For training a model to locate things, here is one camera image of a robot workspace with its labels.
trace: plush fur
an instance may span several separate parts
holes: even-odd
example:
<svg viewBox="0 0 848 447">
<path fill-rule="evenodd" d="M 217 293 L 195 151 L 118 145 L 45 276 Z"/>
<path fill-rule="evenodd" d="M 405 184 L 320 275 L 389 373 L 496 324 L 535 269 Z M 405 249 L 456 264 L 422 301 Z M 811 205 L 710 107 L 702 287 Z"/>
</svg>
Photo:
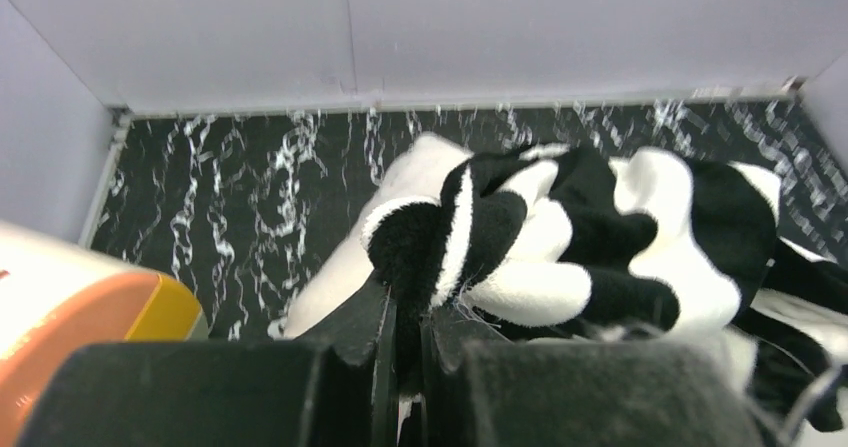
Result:
<svg viewBox="0 0 848 447">
<path fill-rule="evenodd" d="M 530 338 L 539 327 L 591 337 L 641 325 L 690 340 L 733 328 L 757 349 L 746 390 L 785 417 L 834 359 L 757 299 L 846 316 L 848 274 L 778 236 L 779 188 L 759 167 L 653 148 L 612 160 L 561 144 L 475 155 L 438 198 L 395 200 L 363 229 L 398 299 L 398 374 L 414 375 L 418 322 L 446 302 Z M 807 418 L 838 430 L 826 387 Z"/>
</svg>

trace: orange object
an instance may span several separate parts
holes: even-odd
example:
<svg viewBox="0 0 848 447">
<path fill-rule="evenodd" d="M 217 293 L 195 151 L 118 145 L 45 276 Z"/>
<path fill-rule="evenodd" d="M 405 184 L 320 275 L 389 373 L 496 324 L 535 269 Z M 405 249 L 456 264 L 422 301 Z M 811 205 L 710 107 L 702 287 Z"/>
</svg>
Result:
<svg viewBox="0 0 848 447">
<path fill-rule="evenodd" d="M 0 222 L 0 445 L 78 348 L 207 335 L 177 280 Z"/>
</svg>

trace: black and white patterned surface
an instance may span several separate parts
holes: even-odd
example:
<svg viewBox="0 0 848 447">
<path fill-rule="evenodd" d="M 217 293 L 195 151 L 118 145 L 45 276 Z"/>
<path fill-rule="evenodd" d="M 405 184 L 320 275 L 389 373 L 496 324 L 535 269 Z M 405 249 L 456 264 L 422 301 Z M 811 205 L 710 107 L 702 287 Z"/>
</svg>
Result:
<svg viewBox="0 0 848 447">
<path fill-rule="evenodd" d="M 136 121 L 92 247 L 195 290 L 212 335 L 279 338 L 292 295 L 418 133 L 474 151 L 532 141 L 646 145 L 783 178 L 781 233 L 848 263 L 848 183 L 791 101 Z"/>
</svg>

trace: gray wall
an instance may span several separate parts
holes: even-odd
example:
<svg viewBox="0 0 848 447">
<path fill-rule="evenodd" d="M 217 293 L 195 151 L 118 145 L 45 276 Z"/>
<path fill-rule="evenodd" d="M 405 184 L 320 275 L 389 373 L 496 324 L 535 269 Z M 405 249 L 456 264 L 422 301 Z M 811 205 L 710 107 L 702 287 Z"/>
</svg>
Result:
<svg viewBox="0 0 848 447">
<path fill-rule="evenodd" d="M 8 0 L 0 0 L 0 218 L 76 242 L 110 116 Z"/>
<path fill-rule="evenodd" d="M 839 162 L 848 167 L 848 51 L 808 81 L 803 94 L 822 136 Z"/>
<path fill-rule="evenodd" d="M 138 112 L 779 83 L 848 48 L 848 0 L 12 1 Z"/>
</svg>

